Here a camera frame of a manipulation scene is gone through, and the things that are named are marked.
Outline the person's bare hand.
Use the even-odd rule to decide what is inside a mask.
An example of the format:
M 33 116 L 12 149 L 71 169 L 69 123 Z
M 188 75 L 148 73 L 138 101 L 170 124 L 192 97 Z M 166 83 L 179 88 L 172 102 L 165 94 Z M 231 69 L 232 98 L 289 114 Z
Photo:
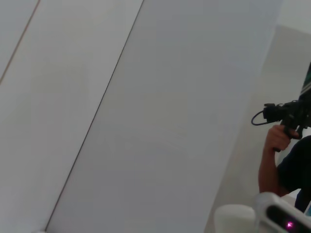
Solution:
M 268 131 L 263 151 L 272 153 L 285 150 L 289 146 L 291 139 L 297 139 L 298 137 L 299 134 L 295 130 L 284 125 L 274 125 Z

